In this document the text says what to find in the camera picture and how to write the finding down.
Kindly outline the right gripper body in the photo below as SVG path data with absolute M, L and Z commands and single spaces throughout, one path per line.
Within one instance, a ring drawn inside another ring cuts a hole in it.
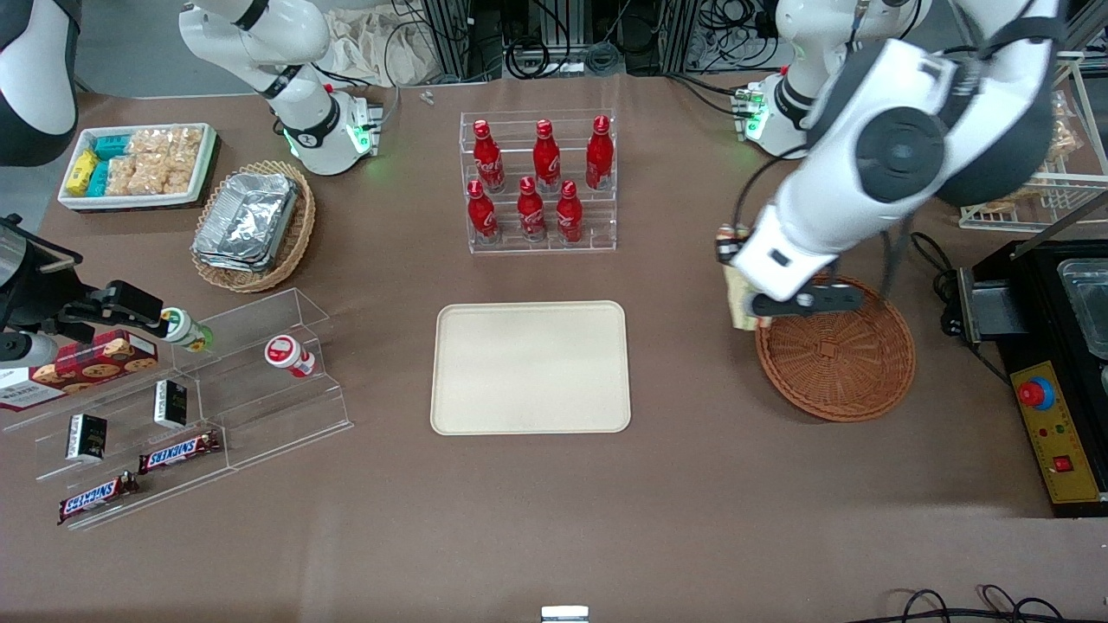
M 22 221 L 3 218 L 3 299 L 82 299 L 75 268 L 83 256 L 21 228 Z

